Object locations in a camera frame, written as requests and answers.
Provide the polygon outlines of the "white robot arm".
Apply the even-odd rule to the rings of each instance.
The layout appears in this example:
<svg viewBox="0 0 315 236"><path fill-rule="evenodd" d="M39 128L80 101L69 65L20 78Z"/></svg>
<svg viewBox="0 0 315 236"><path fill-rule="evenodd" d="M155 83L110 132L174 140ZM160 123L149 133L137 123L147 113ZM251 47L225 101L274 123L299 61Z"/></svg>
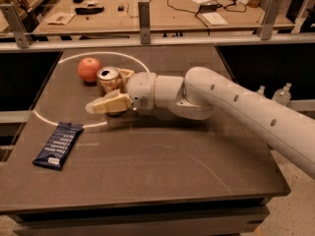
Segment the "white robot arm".
<svg viewBox="0 0 315 236"><path fill-rule="evenodd" d="M113 82L117 69L101 73L106 94L87 104L90 113L165 108L179 117L205 120L217 107L315 178L315 121L303 114L204 67L194 67L183 77L141 72L118 84Z"/></svg>

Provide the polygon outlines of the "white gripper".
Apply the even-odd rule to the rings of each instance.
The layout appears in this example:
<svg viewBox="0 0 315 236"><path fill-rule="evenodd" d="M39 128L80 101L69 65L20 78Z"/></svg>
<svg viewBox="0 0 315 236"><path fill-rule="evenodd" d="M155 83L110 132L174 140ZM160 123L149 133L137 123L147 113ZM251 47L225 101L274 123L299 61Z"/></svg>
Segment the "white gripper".
<svg viewBox="0 0 315 236"><path fill-rule="evenodd" d="M156 73L141 72L135 74L133 70L119 70L119 89L107 93L86 105L91 114L120 113L126 111L133 103L136 110L151 110L155 107L154 92Z"/></svg>

